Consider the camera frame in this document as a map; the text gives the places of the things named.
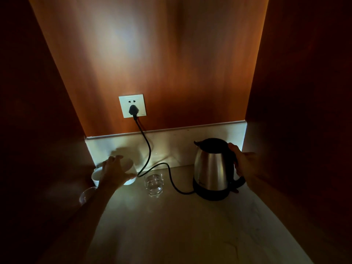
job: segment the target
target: black kettle base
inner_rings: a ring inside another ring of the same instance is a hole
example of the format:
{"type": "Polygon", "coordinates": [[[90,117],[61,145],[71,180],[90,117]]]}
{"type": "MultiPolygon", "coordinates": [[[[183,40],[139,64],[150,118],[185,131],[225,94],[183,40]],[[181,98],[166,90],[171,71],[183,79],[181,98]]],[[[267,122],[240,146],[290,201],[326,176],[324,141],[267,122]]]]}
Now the black kettle base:
{"type": "Polygon", "coordinates": [[[222,199],[225,199],[230,193],[229,189],[225,189],[221,191],[211,191],[211,190],[205,189],[201,187],[194,178],[193,178],[193,189],[197,195],[209,201],[220,201],[222,199]]]}

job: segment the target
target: power cord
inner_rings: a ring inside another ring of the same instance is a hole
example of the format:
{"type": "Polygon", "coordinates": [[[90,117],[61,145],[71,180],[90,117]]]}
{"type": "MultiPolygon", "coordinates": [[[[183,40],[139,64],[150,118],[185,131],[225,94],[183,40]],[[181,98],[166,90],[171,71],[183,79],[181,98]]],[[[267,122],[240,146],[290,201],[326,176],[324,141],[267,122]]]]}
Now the power cord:
{"type": "Polygon", "coordinates": [[[146,166],[148,165],[148,163],[149,163],[150,156],[151,156],[151,154],[152,154],[152,149],[150,148],[150,144],[149,144],[149,142],[148,142],[148,139],[147,139],[147,137],[145,136],[145,134],[144,134],[142,128],[140,127],[140,125],[139,125],[139,123],[138,123],[138,120],[137,120],[137,114],[138,114],[138,112],[139,112],[139,110],[138,110],[137,106],[135,106],[134,104],[130,106],[129,113],[133,116],[133,119],[134,119],[135,123],[137,124],[137,126],[138,126],[140,132],[142,133],[142,135],[143,135],[143,137],[144,137],[144,140],[147,142],[147,145],[148,145],[148,148],[149,148],[149,156],[148,156],[147,162],[145,163],[145,165],[143,166],[143,168],[142,168],[142,169],[139,171],[139,173],[137,174],[137,177],[140,178],[140,177],[146,175],[147,173],[151,172],[153,168],[155,168],[155,167],[157,167],[157,166],[159,166],[159,165],[164,164],[164,165],[166,165],[166,166],[168,167],[170,181],[171,181],[171,184],[172,184],[172,186],[174,187],[174,189],[175,189],[178,193],[183,194],[183,195],[190,195],[190,194],[193,194],[194,191],[191,191],[191,192],[182,192],[182,191],[180,191],[179,189],[177,189],[176,185],[175,185],[174,182],[173,182],[173,178],[171,177],[171,169],[170,169],[170,166],[169,166],[169,164],[166,163],[166,162],[162,162],[162,163],[156,164],[156,165],[152,166],[150,169],[148,169],[146,172],[144,172],[144,173],[142,174],[143,170],[145,169],[145,167],[146,167],[146,166]]]}

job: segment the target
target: black plug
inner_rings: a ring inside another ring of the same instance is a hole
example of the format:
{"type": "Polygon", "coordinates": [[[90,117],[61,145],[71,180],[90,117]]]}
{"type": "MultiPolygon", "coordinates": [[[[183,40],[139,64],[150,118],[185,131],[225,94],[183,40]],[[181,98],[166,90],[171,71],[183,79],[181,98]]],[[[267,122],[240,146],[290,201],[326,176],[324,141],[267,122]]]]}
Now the black plug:
{"type": "Polygon", "coordinates": [[[138,112],[139,112],[139,110],[138,110],[137,106],[135,106],[134,104],[130,106],[129,113],[133,116],[134,120],[137,120],[138,112]]]}

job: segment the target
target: black kettle handle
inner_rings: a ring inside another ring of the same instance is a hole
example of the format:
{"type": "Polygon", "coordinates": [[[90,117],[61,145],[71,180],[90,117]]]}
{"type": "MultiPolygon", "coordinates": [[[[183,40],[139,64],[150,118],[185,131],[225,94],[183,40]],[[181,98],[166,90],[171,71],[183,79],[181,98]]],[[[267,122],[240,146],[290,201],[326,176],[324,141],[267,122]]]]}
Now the black kettle handle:
{"type": "MultiPolygon", "coordinates": [[[[235,162],[236,164],[238,164],[236,154],[233,151],[231,151],[230,149],[229,149],[229,153],[231,156],[230,158],[231,158],[232,163],[235,162]]],[[[239,179],[235,180],[233,178],[233,172],[232,172],[232,177],[229,179],[228,182],[229,182],[228,187],[229,187],[230,191],[236,191],[235,189],[244,185],[246,183],[246,180],[243,176],[241,176],[239,179]]]]}

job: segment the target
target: electrical outlet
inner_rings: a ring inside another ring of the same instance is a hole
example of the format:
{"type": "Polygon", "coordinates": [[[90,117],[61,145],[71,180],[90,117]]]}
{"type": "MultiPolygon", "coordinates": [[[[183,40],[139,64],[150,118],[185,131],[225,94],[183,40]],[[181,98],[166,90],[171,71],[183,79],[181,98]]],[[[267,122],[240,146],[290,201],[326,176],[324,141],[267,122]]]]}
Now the electrical outlet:
{"type": "Polygon", "coordinates": [[[128,95],[128,96],[119,96],[120,105],[122,109],[122,114],[124,118],[132,118],[133,116],[129,113],[130,106],[135,105],[138,108],[137,117],[146,116],[147,113],[145,112],[145,104],[143,94],[138,95],[128,95]]]}

